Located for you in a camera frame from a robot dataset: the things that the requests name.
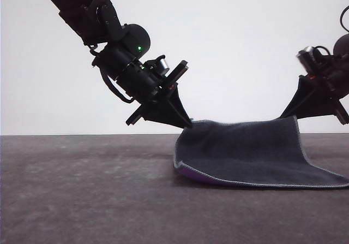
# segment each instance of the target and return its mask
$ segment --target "purple underside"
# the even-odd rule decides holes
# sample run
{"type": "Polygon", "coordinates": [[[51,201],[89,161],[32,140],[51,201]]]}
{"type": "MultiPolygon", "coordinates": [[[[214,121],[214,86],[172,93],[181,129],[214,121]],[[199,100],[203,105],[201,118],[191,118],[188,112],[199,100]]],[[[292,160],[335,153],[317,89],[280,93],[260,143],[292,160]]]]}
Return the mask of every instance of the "purple underside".
{"type": "Polygon", "coordinates": [[[231,186],[233,184],[236,184],[236,186],[238,186],[238,184],[234,183],[234,182],[215,180],[214,178],[206,176],[206,175],[204,175],[204,174],[202,174],[200,172],[197,172],[195,170],[189,169],[189,168],[187,168],[185,166],[181,166],[177,170],[183,176],[188,177],[188,178],[190,178],[192,180],[195,180],[195,181],[199,181],[199,182],[203,182],[203,183],[209,183],[209,184],[214,184],[214,185],[230,185],[231,186]]]}

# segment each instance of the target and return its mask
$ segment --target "gray towel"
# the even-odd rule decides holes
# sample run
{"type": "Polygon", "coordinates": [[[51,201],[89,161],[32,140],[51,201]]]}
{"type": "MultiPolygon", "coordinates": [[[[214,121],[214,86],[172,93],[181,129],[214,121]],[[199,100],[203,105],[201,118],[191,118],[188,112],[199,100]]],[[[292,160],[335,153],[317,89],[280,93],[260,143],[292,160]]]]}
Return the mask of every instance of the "gray towel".
{"type": "Polygon", "coordinates": [[[295,117],[223,124],[195,121],[176,143],[174,167],[216,185],[342,188],[349,179],[312,165],[295,117]]]}

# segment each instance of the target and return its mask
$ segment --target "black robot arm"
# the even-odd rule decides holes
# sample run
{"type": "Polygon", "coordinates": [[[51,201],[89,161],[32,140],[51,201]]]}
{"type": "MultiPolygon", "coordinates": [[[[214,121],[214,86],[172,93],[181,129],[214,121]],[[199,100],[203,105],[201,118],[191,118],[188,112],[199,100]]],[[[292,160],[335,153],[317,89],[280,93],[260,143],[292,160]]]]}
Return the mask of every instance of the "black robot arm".
{"type": "Polygon", "coordinates": [[[145,120],[191,127],[178,95],[177,80],[188,69],[186,61],[168,75],[165,56],[142,63],[139,59],[149,50],[151,41],[144,28],[136,24],[121,25],[110,0],[52,0],[59,15],[81,37],[95,56],[93,66],[100,69],[108,88],[122,101],[138,101],[141,106],[127,124],[145,120]],[[96,52],[100,43],[107,43],[96,52]],[[112,81],[125,90],[126,98],[112,81]]]}
{"type": "MultiPolygon", "coordinates": [[[[340,16],[345,30],[342,18],[347,10],[349,7],[340,16]]],[[[310,46],[297,57],[307,75],[299,77],[298,90],[281,117],[335,115],[342,124],[349,124],[349,115],[339,101],[349,94],[349,34],[336,42],[333,55],[323,46],[310,46]]]]}

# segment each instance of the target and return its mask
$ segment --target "white background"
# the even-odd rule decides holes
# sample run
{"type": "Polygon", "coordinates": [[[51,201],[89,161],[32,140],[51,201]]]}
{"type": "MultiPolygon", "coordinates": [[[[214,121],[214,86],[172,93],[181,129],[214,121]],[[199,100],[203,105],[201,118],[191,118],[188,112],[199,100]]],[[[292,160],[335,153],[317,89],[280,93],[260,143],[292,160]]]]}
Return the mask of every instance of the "white background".
{"type": "MultiPolygon", "coordinates": [[[[221,122],[278,117],[304,74],[296,53],[333,48],[348,0],[111,0],[121,23],[138,23],[151,50],[189,70],[179,92],[190,117],[221,122]]],[[[145,122],[104,85],[92,55],[50,0],[1,0],[3,135],[179,133],[145,122]]],[[[349,110],[349,97],[342,100],[349,110]]],[[[302,132],[349,132],[334,116],[300,120],[302,132]]]]}

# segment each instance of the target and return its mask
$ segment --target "cloth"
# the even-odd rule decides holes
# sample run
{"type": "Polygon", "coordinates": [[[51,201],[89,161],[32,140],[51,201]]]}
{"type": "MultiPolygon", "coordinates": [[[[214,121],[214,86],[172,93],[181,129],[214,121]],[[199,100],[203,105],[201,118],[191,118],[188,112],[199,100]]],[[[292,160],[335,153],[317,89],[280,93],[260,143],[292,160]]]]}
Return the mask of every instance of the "cloth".
{"type": "Polygon", "coordinates": [[[176,142],[175,169],[224,186],[342,188],[349,179],[310,163],[295,117],[235,124],[194,121],[176,142]]]}

